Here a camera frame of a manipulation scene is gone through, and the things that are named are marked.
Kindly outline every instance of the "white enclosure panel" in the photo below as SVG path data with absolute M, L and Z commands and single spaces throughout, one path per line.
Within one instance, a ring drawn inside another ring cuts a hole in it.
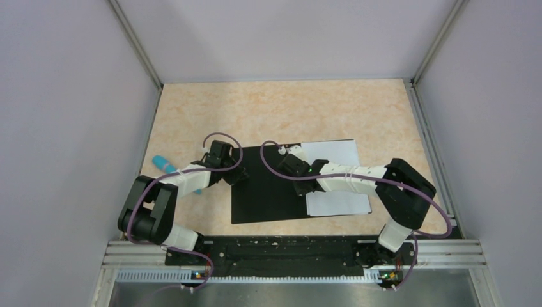
M 454 0 L 121 0 L 164 83 L 412 77 Z
M 0 306 L 88 306 L 157 89 L 105 1 L 0 6 Z
M 504 306 L 540 306 L 542 1 L 470 1 L 420 84 Z

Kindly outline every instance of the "metal floor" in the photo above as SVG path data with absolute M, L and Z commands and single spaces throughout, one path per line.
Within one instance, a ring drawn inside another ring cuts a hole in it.
M 110 307 L 135 306 L 160 283 L 117 283 Z M 167 289 L 138 306 L 216 307 L 478 307 L 468 270 L 416 270 L 397 292 L 372 284 L 212 284 L 190 294 Z

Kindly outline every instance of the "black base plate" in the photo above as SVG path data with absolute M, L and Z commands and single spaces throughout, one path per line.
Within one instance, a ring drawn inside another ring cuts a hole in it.
M 209 256 L 213 276 L 333 277 L 362 276 L 360 259 L 377 236 L 216 236 L 205 237 L 196 251 Z M 413 261 L 411 243 L 398 253 L 403 265 Z M 168 250 L 166 265 L 207 265 L 201 257 Z

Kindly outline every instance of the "blue marker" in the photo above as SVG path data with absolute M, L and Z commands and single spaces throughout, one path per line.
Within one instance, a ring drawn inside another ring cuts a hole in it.
M 161 155 L 155 155 L 153 158 L 153 164 L 166 174 L 174 173 L 177 168 L 174 167 L 169 161 Z M 201 190 L 195 190 L 194 193 L 200 195 Z

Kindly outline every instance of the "black pad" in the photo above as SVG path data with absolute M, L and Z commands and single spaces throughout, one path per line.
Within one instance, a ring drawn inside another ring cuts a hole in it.
M 284 156 L 276 146 L 264 147 L 266 161 L 276 169 Z M 239 159 L 239 149 L 233 149 L 233 158 Z M 305 219 L 307 200 L 297 196 L 290 180 L 273 175 L 263 165 L 259 156 L 259 146 L 243 147 L 241 166 L 247 169 L 248 180 L 231 187 L 231 223 L 257 223 L 282 221 L 285 219 Z

